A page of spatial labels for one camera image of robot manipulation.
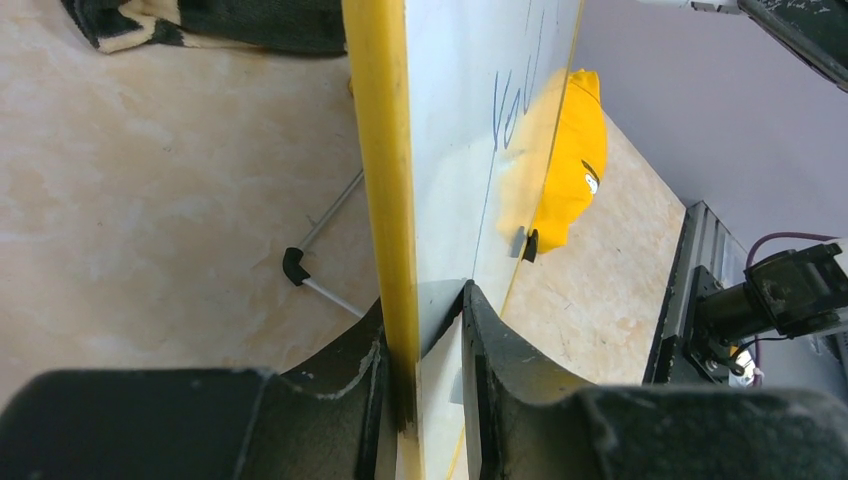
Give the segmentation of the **yellow-framed whiteboard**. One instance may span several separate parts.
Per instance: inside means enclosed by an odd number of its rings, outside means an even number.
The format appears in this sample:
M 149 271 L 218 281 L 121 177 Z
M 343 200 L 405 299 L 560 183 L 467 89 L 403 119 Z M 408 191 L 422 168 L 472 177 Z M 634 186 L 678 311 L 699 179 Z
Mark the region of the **yellow-framed whiteboard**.
M 544 190 L 579 1 L 342 5 L 397 416 L 399 479 L 446 479 L 464 436 L 455 320 L 496 310 Z

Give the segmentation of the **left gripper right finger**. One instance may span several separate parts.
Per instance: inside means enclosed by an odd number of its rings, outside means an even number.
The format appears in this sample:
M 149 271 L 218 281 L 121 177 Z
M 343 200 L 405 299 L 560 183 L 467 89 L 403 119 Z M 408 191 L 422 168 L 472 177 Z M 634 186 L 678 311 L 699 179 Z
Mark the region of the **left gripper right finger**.
M 462 291 L 463 396 L 473 479 L 843 479 L 847 409 L 793 389 L 601 386 Z

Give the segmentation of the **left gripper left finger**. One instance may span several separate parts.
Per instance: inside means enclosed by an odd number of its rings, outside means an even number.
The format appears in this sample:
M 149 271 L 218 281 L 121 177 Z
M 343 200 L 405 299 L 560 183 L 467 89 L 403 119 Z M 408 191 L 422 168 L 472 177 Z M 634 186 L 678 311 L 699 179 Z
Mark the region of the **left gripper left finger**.
M 5 479 L 387 479 L 382 310 L 284 373 L 54 370 L 1 414 Z

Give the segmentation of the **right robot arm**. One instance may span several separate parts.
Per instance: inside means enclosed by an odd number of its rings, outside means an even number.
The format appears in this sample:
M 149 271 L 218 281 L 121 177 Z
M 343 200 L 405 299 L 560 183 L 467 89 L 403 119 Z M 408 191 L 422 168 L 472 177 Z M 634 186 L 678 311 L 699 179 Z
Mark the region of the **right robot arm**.
M 694 1 L 697 11 L 745 15 L 841 91 L 847 89 L 844 1 Z M 795 338 L 847 321 L 847 240 L 827 238 L 752 262 L 742 284 L 701 300 L 699 319 L 726 340 L 777 331 Z

